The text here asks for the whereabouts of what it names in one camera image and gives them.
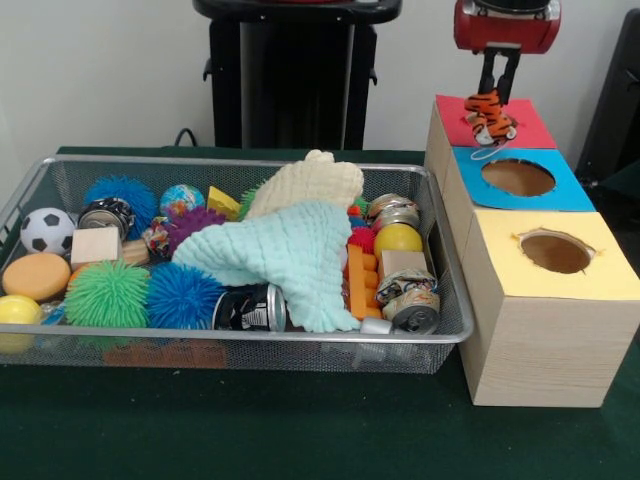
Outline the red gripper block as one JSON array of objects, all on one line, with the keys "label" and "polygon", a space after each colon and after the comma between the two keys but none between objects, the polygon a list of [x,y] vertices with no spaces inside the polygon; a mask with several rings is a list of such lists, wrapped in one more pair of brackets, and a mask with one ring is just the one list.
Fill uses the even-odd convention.
[{"label": "red gripper block", "polygon": [[546,53],[555,41],[560,25],[560,1],[457,1],[454,7],[457,47],[483,52],[479,94],[494,89],[494,48],[505,48],[499,50],[499,54],[507,59],[497,83],[501,104],[509,103],[521,53]]}]

